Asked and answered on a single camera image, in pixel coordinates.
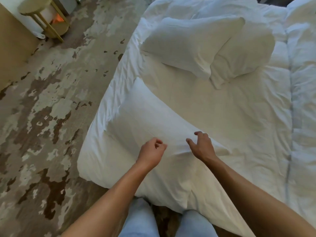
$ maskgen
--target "white duvet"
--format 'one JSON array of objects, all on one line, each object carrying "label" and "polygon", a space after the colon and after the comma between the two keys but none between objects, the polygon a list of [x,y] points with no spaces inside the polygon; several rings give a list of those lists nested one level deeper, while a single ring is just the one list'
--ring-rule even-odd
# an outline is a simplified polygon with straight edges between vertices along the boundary
[{"label": "white duvet", "polygon": [[[156,0],[148,7],[89,128],[78,159],[80,176],[109,188],[135,162],[107,133],[107,124],[140,77],[183,119],[229,147],[231,155],[221,157],[225,163],[316,227],[316,1],[261,5],[276,40],[271,60],[221,90],[140,54],[140,44],[164,17],[190,19],[212,1]],[[212,173],[201,169],[192,179],[187,208],[228,231],[254,236]],[[146,196],[155,181],[146,177],[136,195]],[[150,201],[165,205],[163,199]],[[183,211],[176,202],[168,207]]]}]

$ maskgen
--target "floor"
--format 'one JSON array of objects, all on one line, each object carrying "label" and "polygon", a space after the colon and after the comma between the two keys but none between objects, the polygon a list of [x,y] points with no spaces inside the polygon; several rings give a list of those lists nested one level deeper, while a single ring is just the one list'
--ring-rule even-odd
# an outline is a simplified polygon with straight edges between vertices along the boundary
[{"label": "floor", "polygon": [[[77,157],[152,1],[83,0],[65,42],[43,40],[0,91],[0,237],[59,236],[106,192],[79,177]],[[153,209],[160,236],[174,236],[178,215]]]}]

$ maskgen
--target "light blue jeans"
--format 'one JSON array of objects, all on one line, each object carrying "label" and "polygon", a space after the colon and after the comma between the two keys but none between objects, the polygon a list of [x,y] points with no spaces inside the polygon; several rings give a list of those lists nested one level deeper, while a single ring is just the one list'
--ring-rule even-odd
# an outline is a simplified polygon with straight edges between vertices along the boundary
[{"label": "light blue jeans", "polygon": [[[159,237],[157,223],[150,205],[134,199],[118,237]],[[218,237],[213,225],[194,210],[185,211],[175,237]]]}]

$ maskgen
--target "white pillow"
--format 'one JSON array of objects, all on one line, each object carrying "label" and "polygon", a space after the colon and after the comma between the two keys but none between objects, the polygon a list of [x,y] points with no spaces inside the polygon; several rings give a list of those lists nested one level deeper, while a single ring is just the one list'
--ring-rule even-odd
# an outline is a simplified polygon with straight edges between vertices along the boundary
[{"label": "white pillow", "polygon": [[243,18],[234,15],[196,20],[164,18],[140,50],[164,64],[208,79],[215,54],[244,24]]},{"label": "white pillow", "polygon": [[[199,162],[186,143],[186,138],[196,142],[194,132],[199,129],[176,114],[137,78],[118,112],[108,123],[107,130],[132,153],[135,160],[141,146],[152,137],[167,143],[168,148],[152,174],[163,183],[177,203],[186,209],[192,177]],[[212,139],[212,143],[217,155],[229,154],[215,140]]]},{"label": "white pillow", "polygon": [[211,80],[216,89],[236,76],[267,64],[275,45],[272,30],[261,14],[257,0],[214,0],[192,18],[204,19],[228,14],[242,16],[246,23],[214,57]]}]

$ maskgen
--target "white wall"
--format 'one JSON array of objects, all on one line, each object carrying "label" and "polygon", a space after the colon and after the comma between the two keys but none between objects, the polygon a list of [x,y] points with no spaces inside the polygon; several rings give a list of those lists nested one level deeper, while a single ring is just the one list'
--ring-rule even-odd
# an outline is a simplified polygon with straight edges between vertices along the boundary
[{"label": "white wall", "polygon": [[[35,31],[41,33],[43,30],[42,28],[31,18],[28,16],[22,16],[18,12],[18,6],[23,0],[0,0],[0,3],[7,8],[23,25],[26,26],[30,31]],[[56,14],[55,9],[50,6],[43,10],[41,14],[44,18],[50,22]]]}]

